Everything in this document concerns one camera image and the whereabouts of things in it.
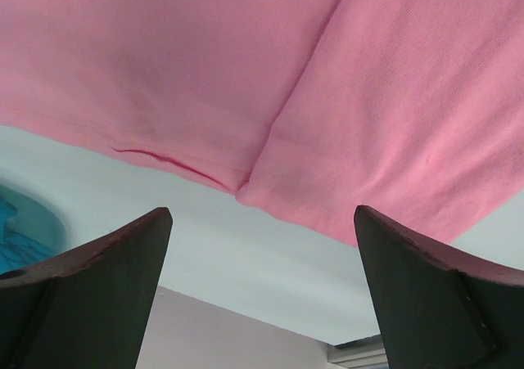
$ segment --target pink t-shirt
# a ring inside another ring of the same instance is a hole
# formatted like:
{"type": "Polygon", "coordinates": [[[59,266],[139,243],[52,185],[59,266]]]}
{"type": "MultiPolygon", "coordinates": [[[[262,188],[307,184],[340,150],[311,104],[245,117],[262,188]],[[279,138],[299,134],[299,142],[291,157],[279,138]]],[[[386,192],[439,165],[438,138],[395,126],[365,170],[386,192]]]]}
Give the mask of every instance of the pink t-shirt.
{"type": "Polygon", "coordinates": [[[0,0],[0,27],[0,124],[341,241],[358,204],[450,241],[524,187],[524,0],[0,0]]]}

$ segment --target blue object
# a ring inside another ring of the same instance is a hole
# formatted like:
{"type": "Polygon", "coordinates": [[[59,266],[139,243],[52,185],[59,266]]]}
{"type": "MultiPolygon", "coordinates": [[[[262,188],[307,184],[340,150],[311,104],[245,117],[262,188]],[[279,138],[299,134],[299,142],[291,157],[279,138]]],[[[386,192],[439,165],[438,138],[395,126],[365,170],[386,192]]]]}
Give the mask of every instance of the blue object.
{"type": "Polygon", "coordinates": [[[7,226],[16,208],[0,197],[0,274],[49,259],[55,253],[39,242],[7,226]]]}

